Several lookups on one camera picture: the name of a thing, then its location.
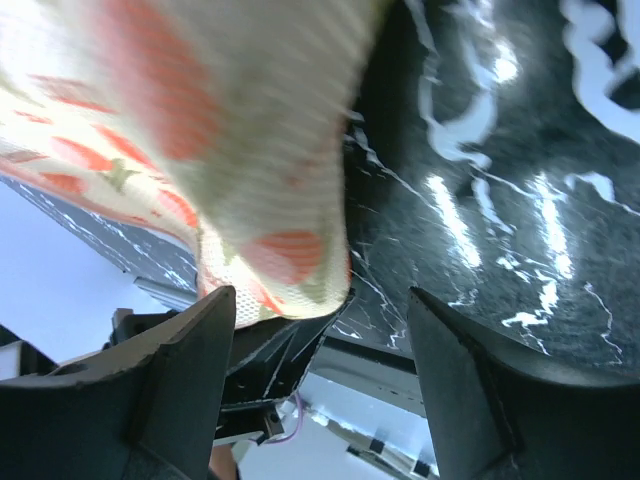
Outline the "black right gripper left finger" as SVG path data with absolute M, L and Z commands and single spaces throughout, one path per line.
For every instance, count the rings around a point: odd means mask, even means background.
M 206 478 L 235 313 L 222 287 L 98 354 L 2 381 L 2 478 Z

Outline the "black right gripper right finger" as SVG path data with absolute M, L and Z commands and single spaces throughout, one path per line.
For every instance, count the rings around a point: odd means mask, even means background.
M 639 382 L 547 356 L 409 291 L 442 479 L 636 479 Z

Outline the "pink floral mesh laundry bag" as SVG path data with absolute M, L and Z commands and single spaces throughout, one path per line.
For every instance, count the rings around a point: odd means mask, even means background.
M 5 1 L 1 172 L 185 244 L 238 327 L 351 283 L 343 132 L 385 1 Z

